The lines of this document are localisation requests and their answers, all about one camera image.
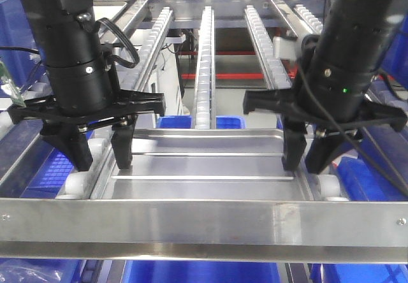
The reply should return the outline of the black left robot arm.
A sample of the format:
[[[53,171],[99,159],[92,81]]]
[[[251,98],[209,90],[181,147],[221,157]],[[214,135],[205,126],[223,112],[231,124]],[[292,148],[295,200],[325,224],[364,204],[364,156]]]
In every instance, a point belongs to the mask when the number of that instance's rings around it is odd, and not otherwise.
[[[42,121],[43,140],[78,171],[88,171],[93,162],[87,132],[111,126],[117,166],[128,169],[138,116],[164,113],[163,94],[119,85],[116,67],[136,67],[140,61],[136,48],[111,20],[96,20],[93,0],[20,1],[52,95],[10,106],[12,122]]]

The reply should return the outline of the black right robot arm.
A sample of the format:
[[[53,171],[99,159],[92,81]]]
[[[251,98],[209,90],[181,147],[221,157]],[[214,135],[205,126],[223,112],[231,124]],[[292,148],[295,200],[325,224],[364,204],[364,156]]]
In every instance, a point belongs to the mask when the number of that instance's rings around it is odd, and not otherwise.
[[[303,44],[293,86],[245,93],[245,113],[280,114],[285,170],[305,161],[310,173],[320,173],[363,127],[403,130],[402,109],[365,94],[406,15],[407,0],[334,0],[321,35]]]

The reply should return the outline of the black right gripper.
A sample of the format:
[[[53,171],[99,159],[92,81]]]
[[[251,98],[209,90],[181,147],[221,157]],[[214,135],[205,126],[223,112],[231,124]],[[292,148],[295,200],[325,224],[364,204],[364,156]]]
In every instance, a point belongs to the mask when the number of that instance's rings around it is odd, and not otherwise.
[[[279,114],[283,126],[284,146],[282,165],[286,171],[297,169],[307,146],[306,126],[315,125],[314,139],[307,155],[307,171],[320,174],[333,160],[354,149],[362,141],[355,129],[387,124],[397,132],[405,127],[407,116],[400,108],[366,100],[363,94],[349,91],[327,91],[305,88],[284,92],[246,91],[243,101],[244,113],[267,110]],[[338,125],[348,132],[342,135]]]

